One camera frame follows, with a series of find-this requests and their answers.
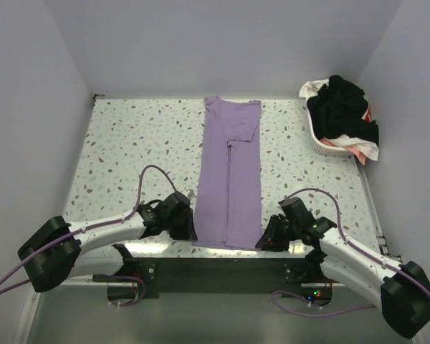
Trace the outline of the purple t shirt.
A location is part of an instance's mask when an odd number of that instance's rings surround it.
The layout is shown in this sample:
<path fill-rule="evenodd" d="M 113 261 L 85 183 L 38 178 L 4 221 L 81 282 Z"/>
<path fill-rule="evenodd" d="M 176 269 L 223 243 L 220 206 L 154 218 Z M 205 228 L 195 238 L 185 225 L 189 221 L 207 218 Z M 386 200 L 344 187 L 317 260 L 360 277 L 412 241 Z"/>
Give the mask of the purple t shirt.
<path fill-rule="evenodd" d="M 207 97 L 196 246 L 253 250 L 262 235 L 261 102 Z"/>

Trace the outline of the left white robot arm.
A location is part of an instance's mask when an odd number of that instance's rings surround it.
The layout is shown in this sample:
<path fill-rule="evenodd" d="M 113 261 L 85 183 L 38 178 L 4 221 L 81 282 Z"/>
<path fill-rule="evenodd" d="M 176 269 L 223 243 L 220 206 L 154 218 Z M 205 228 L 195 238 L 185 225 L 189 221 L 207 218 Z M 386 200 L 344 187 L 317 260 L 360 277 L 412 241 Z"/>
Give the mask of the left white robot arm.
<path fill-rule="evenodd" d="M 36 292 L 47 292 L 72 277 L 112 275 L 129 280 L 134 273 L 123 242 L 167 232 L 174 240 L 194 241 L 192 192 L 172 193 L 164 200 L 141 204 L 132 213 L 95 221 L 49 219 L 19 249 L 18 257 Z"/>

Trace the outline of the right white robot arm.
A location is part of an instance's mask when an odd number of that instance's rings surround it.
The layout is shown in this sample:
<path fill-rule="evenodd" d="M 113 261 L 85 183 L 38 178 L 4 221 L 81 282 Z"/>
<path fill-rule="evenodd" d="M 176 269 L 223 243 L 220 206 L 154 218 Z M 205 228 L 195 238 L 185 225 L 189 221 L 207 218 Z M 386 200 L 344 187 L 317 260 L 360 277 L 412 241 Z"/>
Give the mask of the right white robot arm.
<path fill-rule="evenodd" d="M 261 251 L 281 252 L 300 240 L 312 248 L 298 273 L 319 282 L 339 282 L 368 300 L 400 336 L 412 339 L 430 322 L 430 281 L 415 262 L 400 263 L 345 234 L 338 222 L 315 218 L 297 197 L 281 201 L 282 213 L 271 216 L 256 244 Z"/>

